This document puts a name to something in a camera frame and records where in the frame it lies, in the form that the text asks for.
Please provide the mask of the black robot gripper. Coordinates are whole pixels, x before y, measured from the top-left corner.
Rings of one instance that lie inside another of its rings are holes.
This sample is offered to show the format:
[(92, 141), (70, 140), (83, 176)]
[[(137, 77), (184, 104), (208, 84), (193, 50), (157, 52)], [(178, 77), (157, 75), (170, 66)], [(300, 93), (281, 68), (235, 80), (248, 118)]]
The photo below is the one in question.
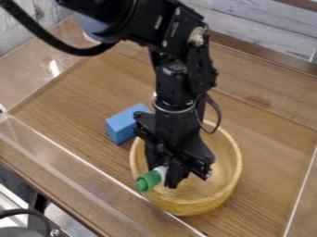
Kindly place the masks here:
[(200, 135), (205, 108), (207, 103), (200, 101), (184, 109), (160, 108), (156, 113), (134, 113), (134, 133), (145, 141), (148, 167), (150, 170), (168, 167), (165, 185), (170, 189), (192, 173), (204, 181), (209, 178), (216, 155)]

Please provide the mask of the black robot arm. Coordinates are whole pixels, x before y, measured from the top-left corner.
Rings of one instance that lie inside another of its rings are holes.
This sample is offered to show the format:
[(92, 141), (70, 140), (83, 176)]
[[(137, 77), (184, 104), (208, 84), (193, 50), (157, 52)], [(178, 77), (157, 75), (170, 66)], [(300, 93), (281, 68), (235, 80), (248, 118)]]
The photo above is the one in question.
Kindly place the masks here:
[(152, 172), (165, 171), (161, 183), (174, 189), (196, 175), (209, 178), (216, 155), (201, 138), (207, 107), (221, 113), (209, 95), (219, 71), (209, 55), (205, 17), (180, 0), (55, 0), (77, 13), (83, 31), (100, 42), (77, 48), (54, 36), (14, 0), (0, 0), (21, 24), (54, 48), (74, 56), (97, 56), (121, 41), (149, 48), (157, 75), (153, 113), (137, 111), (134, 133), (145, 141)]

